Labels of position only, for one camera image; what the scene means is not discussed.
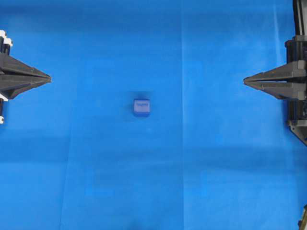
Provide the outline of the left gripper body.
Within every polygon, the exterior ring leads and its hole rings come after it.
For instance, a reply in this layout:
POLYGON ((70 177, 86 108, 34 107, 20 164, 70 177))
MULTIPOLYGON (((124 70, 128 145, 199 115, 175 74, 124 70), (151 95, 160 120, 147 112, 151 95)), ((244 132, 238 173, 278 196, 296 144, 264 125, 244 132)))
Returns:
MULTIPOLYGON (((0 31, 0 52, 10 54, 10 48, 12 47, 12 40, 7 37, 7 34, 4 30, 0 31)), ((0 94, 0 123, 4 123, 3 117, 3 107, 4 102, 7 102, 8 99, 1 93, 0 94)))

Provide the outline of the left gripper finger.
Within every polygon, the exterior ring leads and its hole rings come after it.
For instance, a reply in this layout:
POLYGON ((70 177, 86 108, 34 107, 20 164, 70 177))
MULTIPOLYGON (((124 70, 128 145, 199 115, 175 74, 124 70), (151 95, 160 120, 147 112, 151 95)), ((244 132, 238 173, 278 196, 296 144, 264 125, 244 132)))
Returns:
POLYGON ((50 77, 1 75, 0 93, 7 99, 11 100, 25 91, 40 87, 50 82, 50 77))
POLYGON ((46 80, 51 80, 51 77, 46 73, 28 66, 23 62, 5 54, 0 54, 0 73, 1 74, 13 74, 21 76, 39 77, 46 80))

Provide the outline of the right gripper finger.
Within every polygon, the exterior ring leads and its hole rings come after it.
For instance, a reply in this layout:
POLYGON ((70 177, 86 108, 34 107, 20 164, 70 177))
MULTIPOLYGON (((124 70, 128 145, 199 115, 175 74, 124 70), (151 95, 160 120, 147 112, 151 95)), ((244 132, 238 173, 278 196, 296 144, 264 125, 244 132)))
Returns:
POLYGON ((280 100, 307 99, 307 85, 304 83, 245 81, 244 84, 280 100))
POLYGON ((275 69, 244 78, 243 82, 290 81, 307 76, 307 62, 293 61, 275 69))

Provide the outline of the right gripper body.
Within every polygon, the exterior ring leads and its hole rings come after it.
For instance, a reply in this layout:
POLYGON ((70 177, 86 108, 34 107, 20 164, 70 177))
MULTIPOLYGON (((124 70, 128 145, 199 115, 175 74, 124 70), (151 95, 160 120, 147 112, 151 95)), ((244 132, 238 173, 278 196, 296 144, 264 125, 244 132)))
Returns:
POLYGON ((296 35, 285 43, 287 63, 295 62, 298 70, 303 71, 303 77, 295 77, 290 82, 303 85, 303 92, 298 99, 288 101, 288 119, 294 124, 298 120, 307 119, 307 37, 296 35))

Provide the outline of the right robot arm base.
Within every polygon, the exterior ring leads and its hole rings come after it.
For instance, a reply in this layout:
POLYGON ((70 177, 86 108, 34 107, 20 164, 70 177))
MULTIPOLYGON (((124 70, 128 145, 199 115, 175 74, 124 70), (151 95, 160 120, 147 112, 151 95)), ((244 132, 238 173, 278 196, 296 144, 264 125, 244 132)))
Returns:
MULTIPOLYGON (((295 36, 307 36, 307 2, 305 0, 293 1, 293 13, 295 22, 295 36)), ((307 143, 307 120, 292 122, 291 131, 304 143, 307 143)))

